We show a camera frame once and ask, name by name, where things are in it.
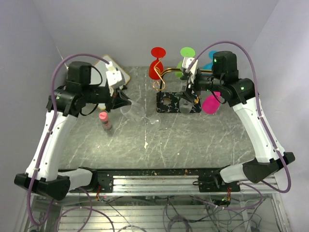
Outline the clear wine glass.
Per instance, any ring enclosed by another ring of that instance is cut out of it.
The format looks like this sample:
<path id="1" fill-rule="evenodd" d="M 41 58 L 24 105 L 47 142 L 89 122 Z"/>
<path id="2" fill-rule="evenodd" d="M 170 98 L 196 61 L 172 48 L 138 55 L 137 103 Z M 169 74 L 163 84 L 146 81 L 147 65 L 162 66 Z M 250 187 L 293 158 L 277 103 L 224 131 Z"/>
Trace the clear wine glass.
<path id="1" fill-rule="evenodd" d="M 122 106 L 120 112 L 124 117 L 135 122 L 147 120 L 152 126 L 160 125 L 160 118 L 158 116 L 147 116 L 143 106 L 133 100 L 129 100 L 128 105 Z"/>
<path id="2" fill-rule="evenodd" d="M 193 108 L 193 103 L 184 99 L 180 98 L 179 100 L 179 111 L 182 114 L 189 114 Z"/>

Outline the magenta plastic wine glass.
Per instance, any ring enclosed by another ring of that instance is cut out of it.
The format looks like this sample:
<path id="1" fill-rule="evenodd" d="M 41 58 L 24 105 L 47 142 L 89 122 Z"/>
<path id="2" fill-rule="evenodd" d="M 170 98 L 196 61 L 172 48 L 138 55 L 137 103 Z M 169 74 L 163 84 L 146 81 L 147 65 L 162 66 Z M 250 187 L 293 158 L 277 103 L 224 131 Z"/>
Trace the magenta plastic wine glass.
<path id="1" fill-rule="evenodd" d="M 214 94 L 215 96 L 213 94 L 210 94 L 202 103 L 201 108 L 206 114 L 213 115 L 220 107 L 220 103 L 217 101 L 217 99 L 220 100 L 220 93 L 214 92 Z"/>

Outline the gold wine glass rack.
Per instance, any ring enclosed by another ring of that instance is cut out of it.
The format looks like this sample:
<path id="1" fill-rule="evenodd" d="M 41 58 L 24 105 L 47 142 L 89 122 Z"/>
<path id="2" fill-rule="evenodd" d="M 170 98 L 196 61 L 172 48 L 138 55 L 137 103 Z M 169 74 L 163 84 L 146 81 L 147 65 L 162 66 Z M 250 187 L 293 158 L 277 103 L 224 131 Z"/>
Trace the gold wine glass rack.
<path id="1" fill-rule="evenodd" d="M 155 80 L 153 88 L 157 91 L 156 94 L 156 112 L 157 113 L 169 113 L 175 114 L 180 113 L 179 111 L 179 100 L 180 98 L 176 97 L 176 92 L 165 92 L 166 83 L 164 81 L 164 75 L 167 73 L 176 73 L 180 72 L 180 69 L 177 68 L 167 68 L 162 71 L 159 75 L 160 79 Z"/>

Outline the blue plastic wine glass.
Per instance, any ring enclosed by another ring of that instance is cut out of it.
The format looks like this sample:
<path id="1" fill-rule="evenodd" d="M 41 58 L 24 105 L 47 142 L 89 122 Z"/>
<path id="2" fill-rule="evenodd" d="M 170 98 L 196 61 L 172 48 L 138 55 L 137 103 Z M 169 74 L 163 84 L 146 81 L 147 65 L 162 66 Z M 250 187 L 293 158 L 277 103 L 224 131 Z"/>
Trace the blue plastic wine glass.
<path id="1" fill-rule="evenodd" d="M 213 66 L 213 54 L 216 53 L 216 52 L 217 52 L 217 50 L 212 50 L 212 51 L 210 51 L 210 52 L 208 53 L 208 56 L 209 56 L 210 61 L 202 67 L 203 70 L 209 70 L 209 71 L 212 70 L 212 66 Z"/>

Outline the green plastic wine glass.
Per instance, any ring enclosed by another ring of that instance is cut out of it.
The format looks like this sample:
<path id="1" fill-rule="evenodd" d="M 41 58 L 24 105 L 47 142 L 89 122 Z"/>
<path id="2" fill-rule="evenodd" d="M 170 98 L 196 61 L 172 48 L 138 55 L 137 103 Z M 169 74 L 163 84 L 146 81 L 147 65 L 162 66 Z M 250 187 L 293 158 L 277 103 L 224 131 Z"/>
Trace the green plastic wine glass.
<path id="1" fill-rule="evenodd" d="M 183 61 L 185 61 L 185 69 L 187 69 L 190 64 L 190 58 L 193 58 L 196 54 L 195 50 L 191 47 L 184 47 L 180 50 L 180 54 L 183 57 L 183 59 L 177 64 L 176 68 L 180 69 L 180 72 L 176 72 L 176 77 L 178 77 L 180 80 L 182 80 L 183 76 Z"/>

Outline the red plastic wine glass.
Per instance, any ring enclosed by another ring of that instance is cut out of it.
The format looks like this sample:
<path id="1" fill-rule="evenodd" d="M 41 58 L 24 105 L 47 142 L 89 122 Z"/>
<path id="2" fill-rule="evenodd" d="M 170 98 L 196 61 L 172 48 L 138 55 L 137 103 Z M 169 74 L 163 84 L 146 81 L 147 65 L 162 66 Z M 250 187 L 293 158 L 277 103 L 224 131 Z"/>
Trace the red plastic wine glass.
<path id="1" fill-rule="evenodd" d="M 166 55 L 166 50 L 162 47 L 154 47 L 151 49 L 151 55 L 155 58 L 155 60 L 149 67 L 149 77 L 153 80 L 159 80 L 159 75 L 164 70 L 161 59 Z"/>

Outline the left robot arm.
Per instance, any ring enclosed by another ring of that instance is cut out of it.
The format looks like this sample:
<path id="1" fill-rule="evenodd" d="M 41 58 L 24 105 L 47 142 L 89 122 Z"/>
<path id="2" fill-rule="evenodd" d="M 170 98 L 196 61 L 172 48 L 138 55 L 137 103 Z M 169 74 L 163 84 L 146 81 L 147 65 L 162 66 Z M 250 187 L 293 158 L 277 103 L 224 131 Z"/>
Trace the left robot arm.
<path id="1" fill-rule="evenodd" d="M 46 106 L 46 119 L 36 153 L 23 174 L 17 174 L 14 183 L 30 192 L 62 200 L 71 190 L 83 187 L 88 192 L 99 186 L 98 171 L 80 167 L 59 172 L 59 161 L 77 118 L 86 104 L 104 104 L 106 111 L 130 104 L 120 86 L 126 81 L 112 61 L 106 64 L 105 85 L 91 83 L 93 66 L 74 61 L 68 66 L 65 85 L 54 90 Z"/>

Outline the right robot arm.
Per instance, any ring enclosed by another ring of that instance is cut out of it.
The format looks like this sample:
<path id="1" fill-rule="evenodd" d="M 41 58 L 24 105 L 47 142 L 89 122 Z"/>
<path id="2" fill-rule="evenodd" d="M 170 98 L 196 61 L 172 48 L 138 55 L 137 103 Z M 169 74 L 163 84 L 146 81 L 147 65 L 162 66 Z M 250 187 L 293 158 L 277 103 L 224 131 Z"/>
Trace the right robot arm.
<path id="1" fill-rule="evenodd" d="M 274 136 L 262 112 L 258 93 L 251 79 L 239 78 L 237 56 L 231 51 L 213 54 L 210 74 L 202 73 L 197 60 L 184 57 L 181 71 L 186 85 L 176 95 L 194 103 L 197 93 L 220 92 L 221 97 L 238 115 L 254 148 L 254 159 L 221 168 L 213 179 L 213 187 L 224 191 L 231 182 L 249 180 L 252 183 L 265 182 L 265 178 L 287 169 L 295 161 L 293 152 L 287 152 Z"/>

